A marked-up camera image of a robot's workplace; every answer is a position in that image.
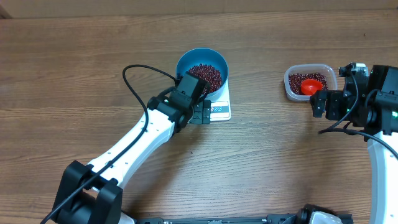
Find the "red scoop with blue handle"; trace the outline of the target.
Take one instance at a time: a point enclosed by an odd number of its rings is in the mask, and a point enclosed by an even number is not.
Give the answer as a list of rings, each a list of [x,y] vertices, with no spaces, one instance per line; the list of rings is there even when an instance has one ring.
[[[304,95],[308,95],[308,96],[312,96],[318,90],[322,90],[322,89],[323,89],[323,84],[320,81],[314,80],[314,79],[306,79],[301,83],[301,86],[300,86],[300,91]]]

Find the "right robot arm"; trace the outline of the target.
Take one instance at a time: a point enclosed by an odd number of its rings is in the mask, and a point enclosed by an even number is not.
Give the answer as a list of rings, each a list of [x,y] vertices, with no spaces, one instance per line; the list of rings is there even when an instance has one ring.
[[[313,116],[334,123],[319,133],[359,135],[372,169],[370,223],[397,223],[397,68],[350,63],[339,69],[342,90],[310,97]]]

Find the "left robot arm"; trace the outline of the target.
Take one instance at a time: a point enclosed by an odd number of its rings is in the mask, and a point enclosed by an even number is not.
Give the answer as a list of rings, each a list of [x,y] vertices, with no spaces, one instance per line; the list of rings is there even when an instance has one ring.
[[[111,149],[64,170],[52,211],[43,219],[68,224],[135,223],[122,211],[123,189],[142,163],[209,106],[210,85],[190,73],[143,106],[139,122]]]

